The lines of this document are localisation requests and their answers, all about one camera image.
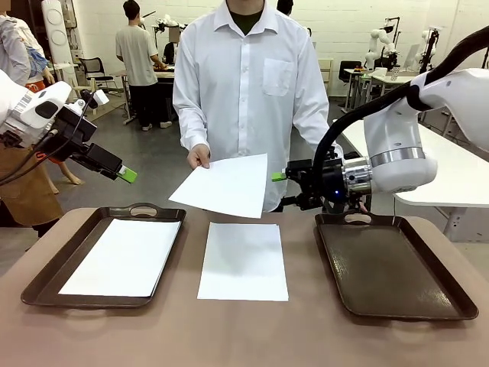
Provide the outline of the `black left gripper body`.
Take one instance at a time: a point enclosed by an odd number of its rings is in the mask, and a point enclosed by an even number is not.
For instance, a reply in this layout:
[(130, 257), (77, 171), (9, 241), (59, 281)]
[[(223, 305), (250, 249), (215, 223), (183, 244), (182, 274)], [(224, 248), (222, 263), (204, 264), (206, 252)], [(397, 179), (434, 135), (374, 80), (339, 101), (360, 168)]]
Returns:
[(90, 143), (97, 127), (69, 108), (62, 108), (54, 121), (57, 134), (53, 137), (53, 159), (71, 159), (85, 168), (116, 180), (122, 159), (101, 146)]

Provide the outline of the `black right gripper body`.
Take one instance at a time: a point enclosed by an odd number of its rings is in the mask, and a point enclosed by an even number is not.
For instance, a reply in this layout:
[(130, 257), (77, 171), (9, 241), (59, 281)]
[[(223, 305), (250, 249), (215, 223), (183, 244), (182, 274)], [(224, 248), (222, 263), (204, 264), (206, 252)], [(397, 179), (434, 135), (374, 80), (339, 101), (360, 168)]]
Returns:
[(301, 188), (304, 201), (308, 206), (319, 206), (324, 200), (332, 203), (346, 201), (346, 188), (343, 178), (341, 158), (324, 161), (320, 174), (313, 167), (313, 160), (306, 160), (305, 173), (302, 174)]

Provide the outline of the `person's right hand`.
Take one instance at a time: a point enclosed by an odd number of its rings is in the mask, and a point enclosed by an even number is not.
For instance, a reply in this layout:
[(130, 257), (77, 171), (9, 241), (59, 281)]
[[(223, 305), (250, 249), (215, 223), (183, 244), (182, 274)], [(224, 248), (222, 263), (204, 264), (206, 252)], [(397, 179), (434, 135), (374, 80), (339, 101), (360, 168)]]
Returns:
[(210, 150), (207, 145), (198, 144), (189, 150), (187, 161), (190, 167), (195, 170), (198, 167), (210, 168)]

